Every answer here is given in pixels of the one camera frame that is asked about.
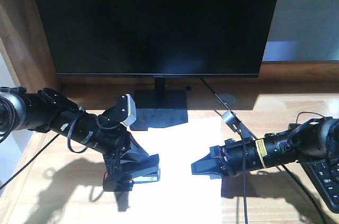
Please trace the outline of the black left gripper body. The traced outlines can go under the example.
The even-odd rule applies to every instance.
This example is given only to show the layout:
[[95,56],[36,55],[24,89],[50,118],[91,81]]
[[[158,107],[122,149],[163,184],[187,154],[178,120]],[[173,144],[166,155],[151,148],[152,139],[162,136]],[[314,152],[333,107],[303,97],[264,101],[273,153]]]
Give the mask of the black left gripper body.
[[73,153],[93,149],[104,156],[120,159],[129,144],[127,129],[119,124],[106,128],[99,117],[85,111],[62,111],[52,122],[52,130],[67,138],[67,147]]

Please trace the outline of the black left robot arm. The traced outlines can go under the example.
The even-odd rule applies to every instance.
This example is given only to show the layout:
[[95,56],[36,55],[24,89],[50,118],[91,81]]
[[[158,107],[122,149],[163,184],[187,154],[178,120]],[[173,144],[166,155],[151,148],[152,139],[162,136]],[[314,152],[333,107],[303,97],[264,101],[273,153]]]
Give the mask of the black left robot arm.
[[127,127],[136,120],[131,95],[121,95],[115,106],[102,114],[87,113],[85,108],[51,88],[27,93],[24,87],[1,87],[1,137],[12,131],[54,131],[105,157],[109,173],[131,178],[159,175],[159,156],[149,155],[133,138]]

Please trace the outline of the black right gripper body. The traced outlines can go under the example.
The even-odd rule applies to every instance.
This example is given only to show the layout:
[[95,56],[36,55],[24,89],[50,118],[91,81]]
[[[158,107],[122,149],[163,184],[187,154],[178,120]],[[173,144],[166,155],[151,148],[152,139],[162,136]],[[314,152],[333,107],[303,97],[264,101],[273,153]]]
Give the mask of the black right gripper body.
[[[254,140],[245,140],[245,170],[258,169],[258,153]],[[243,172],[243,141],[228,139],[223,146],[210,147],[210,157],[215,161],[212,170],[220,176],[238,176]]]

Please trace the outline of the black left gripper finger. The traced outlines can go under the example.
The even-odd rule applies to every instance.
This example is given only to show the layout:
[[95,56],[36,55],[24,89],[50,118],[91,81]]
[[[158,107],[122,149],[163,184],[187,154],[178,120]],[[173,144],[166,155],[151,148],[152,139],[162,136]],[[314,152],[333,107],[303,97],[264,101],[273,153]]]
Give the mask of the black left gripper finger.
[[124,174],[159,174],[159,155],[149,155],[127,132],[121,150],[120,165]]
[[133,181],[124,174],[124,165],[131,162],[126,153],[116,156],[113,153],[103,155],[106,173],[103,177],[105,192],[129,192],[133,188]]

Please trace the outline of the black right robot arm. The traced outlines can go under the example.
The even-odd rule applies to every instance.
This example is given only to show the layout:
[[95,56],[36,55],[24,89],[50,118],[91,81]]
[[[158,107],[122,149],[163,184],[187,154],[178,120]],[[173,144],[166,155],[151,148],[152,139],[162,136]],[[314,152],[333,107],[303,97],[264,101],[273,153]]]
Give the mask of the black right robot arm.
[[[338,119],[323,117],[303,124],[291,123],[286,131],[268,133],[261,139],[256,139],[230,112],[224,114],[223,120],[241,140],[227,139],[223,146],[210,147],[205,157],[191,165],[192,174],[222,178],[298,160],[313,184],[322,189],[326,183],[313,167],[319,161],[326,179],[338,183]],[[115,151],[104,156],[104,162],[105,191],[131,191],[135,183],[160,179],[159,156],[147,155],[129,132],[118,141]]]

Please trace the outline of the right gripper black finger with white pad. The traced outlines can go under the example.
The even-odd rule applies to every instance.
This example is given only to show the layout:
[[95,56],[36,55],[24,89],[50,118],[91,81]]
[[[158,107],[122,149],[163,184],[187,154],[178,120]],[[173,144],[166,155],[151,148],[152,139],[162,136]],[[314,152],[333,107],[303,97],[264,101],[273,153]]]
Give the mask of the right gripper black finger with white pad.
[[224,165],[218,158],[212,158],[210,154],[191,164],[192,175],[207,175],[210,179],[218,179],[228,176]]

